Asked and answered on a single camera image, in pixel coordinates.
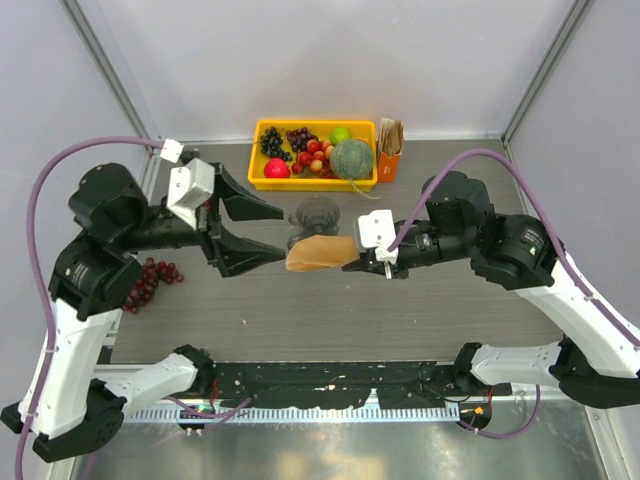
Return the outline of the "brown paper coffee filter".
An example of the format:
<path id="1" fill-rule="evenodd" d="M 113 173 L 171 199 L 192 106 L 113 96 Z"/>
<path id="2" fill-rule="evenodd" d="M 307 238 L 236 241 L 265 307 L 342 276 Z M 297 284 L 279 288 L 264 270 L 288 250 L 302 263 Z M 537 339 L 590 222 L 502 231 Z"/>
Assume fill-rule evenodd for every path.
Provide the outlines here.
<path id="1" fill-rule="evenodd" d="M 286 258 L 286 269 L 309 272 L 338 268 L 358 260 L 359 256 L 353 237 L 314 235 L 292 246 Z"/>

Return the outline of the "grey transparent coffee dripper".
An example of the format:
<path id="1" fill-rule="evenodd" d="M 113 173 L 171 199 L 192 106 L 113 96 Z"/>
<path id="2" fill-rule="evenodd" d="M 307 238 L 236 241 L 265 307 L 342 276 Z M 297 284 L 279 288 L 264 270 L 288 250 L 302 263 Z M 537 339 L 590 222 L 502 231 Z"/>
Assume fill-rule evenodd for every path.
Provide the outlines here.
<path id="1" fill-rule="evenodd" d="M 313 196 L 302 201 L 289 216 L 289 223 L 303 236 L 336 236 L 339 232 L 340 210 L 337 203 L 327 197 Z"/>

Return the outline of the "grey transparent glass server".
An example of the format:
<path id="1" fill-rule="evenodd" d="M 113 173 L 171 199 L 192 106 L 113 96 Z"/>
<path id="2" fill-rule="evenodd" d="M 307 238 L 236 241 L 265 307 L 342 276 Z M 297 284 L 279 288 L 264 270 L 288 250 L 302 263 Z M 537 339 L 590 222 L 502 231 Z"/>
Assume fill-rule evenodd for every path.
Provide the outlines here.
<path id="1" fill-rule="evenodd" d="M 339 233 L 338 230 L 333 229 L 333 230 L 324 230 L 324 231 L 312 231 L 312 230 L 305 230 L 305 229 L 300 229 L 296 234 L 292 235 L 288 241 L 287 241 L 287 250 L 290 251 L 293 246 L 298 243 L 301 240 L 304 240 L 306 238 L 310 238 L 316 235 L 320 235 L 320 236 L 337 236 Z"/>

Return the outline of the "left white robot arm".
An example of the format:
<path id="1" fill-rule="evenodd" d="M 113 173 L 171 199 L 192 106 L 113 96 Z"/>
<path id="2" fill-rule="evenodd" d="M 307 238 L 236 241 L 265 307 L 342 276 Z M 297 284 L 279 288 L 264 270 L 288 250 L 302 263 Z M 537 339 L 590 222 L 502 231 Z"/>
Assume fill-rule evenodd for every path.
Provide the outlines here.
<path id="1" fill-rule="evenodd" d="M 211 358 L 190 345 L 121 380 L 95 376 L 106 336 L 144 276 L 138 253 L 197 246 L 226 278 L 285 257 L 223 226 L 224 218 L 280 220 L 284 213 L 218 163 L 193 160 L 173 169 L 163 205 L 148 202 L 126 167 L 100 165 L 84 175 L 69 206 L 80 233 L 59 254 L 45 294 L 54 321 L 40 358 L 48 375 L 1 414 L 12 431 L 34 434 L 34 452 L 48 463 L 101 449 L 128 415 L 165 397 L 201 398 L 213 388 Z"/>

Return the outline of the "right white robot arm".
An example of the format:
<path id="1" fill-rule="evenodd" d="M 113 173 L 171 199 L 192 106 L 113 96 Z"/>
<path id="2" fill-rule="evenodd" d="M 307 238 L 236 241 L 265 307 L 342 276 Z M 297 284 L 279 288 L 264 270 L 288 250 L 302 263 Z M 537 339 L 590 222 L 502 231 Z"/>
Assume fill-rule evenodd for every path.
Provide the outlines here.
<path id="1" fill-rule="evenodd" d="M 530 302 L 563 334 L 537 347 L 464 344 L 452 368 L 459 391 L 522 383 L 558 388 L 599 409 L 638 404 L 638 350 L 602 313 L 606 302 L 573 283 L 574 264 L 559 258 L 540 220 L 497 213 L 485 184 L 458 171 L 444 176 L 426 210 L 427 219 L 411 223 L 389 260 L 382 243 L 402 224 L 388 210 L 360 217 L 362 251 L 343 271 L 405 279 L 415 268 L 467 259 L 476 276 Z"/>

